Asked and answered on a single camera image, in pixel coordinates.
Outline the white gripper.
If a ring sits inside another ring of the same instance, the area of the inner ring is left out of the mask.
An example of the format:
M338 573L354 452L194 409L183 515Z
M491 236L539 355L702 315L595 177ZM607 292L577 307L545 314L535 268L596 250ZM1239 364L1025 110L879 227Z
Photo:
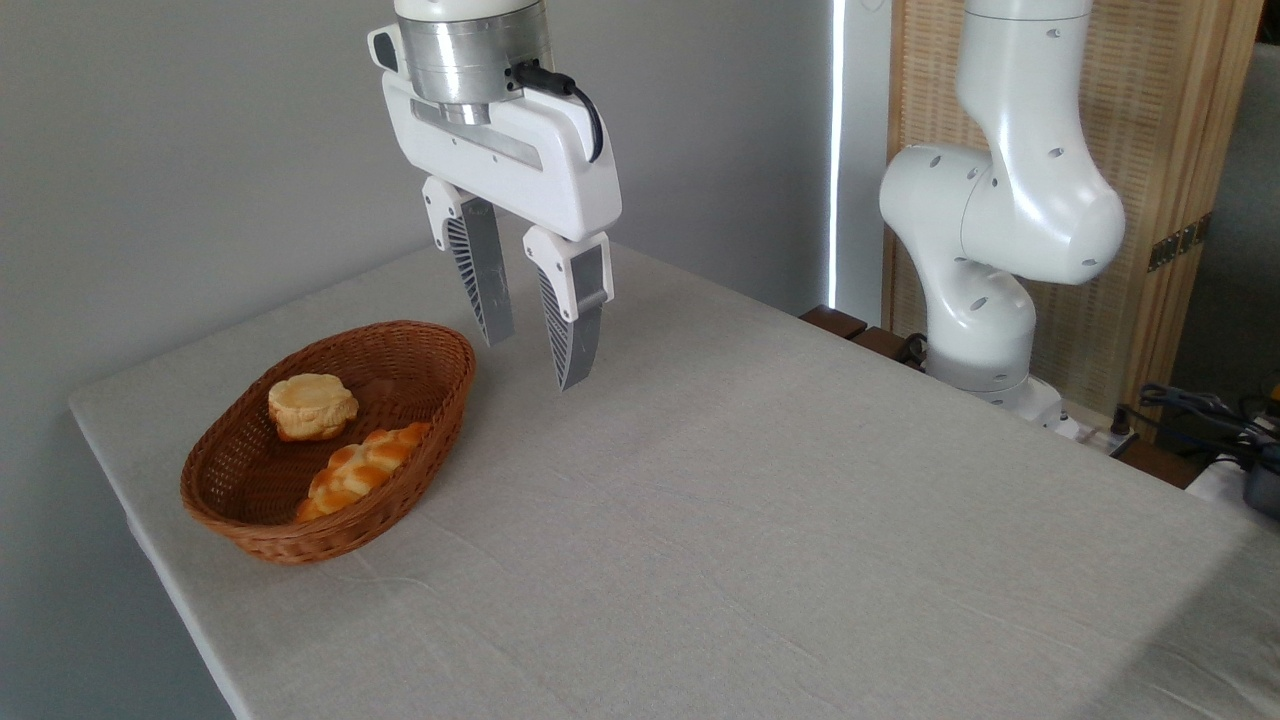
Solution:
M396 73L383 73L381 88L401 150L429 174L422 200L435 246L453 259L486 345L515 333L495 204L538 224L524 250L538 268L557 383L567 389L584 380L603 307L614 299L609 240L599 232L622 213L611 147L589 159L588 109L527 90L492 104L489 124L458 126Z

